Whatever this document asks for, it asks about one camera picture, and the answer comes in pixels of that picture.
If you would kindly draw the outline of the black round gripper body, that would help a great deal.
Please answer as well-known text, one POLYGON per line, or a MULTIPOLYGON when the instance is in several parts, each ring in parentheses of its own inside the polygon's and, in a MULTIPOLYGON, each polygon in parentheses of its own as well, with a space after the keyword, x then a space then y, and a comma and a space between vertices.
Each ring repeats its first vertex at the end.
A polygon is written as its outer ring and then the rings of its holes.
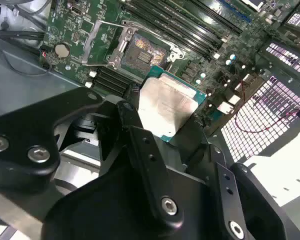
POLYGON ((61 199, 43 226, 46 240, 209 240, 226 229, 213 188, 227 171, 208 167, 209 184, 160 159, 113 167, 61 199))

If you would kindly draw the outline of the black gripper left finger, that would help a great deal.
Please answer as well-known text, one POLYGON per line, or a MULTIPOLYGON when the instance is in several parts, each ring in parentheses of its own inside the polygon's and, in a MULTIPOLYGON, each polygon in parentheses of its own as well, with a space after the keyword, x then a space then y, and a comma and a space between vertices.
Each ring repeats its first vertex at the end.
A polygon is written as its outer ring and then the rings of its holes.
POLYGON ((143 128, 129 102, 106 102, 79 87, 0 116, 0 187, 25 193, 46 190, 67 135, 56 133, 57 127, 69 127, 88 114, 97 116, 100 153, 111 163, 106 173, 125 164, 136 168, 146 160, 163 161, 153 134, 143 128))

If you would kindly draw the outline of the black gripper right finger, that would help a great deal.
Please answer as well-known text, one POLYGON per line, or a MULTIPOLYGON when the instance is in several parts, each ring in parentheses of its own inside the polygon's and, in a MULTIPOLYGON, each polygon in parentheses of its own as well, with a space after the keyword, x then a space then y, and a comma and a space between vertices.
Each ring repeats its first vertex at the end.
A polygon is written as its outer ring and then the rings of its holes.
POLYGON ((252 171, 229 160, 197 122, 172 138, 185 165, 171 171, 184 208, 183 240, 300 240, 300 230, 252 171))

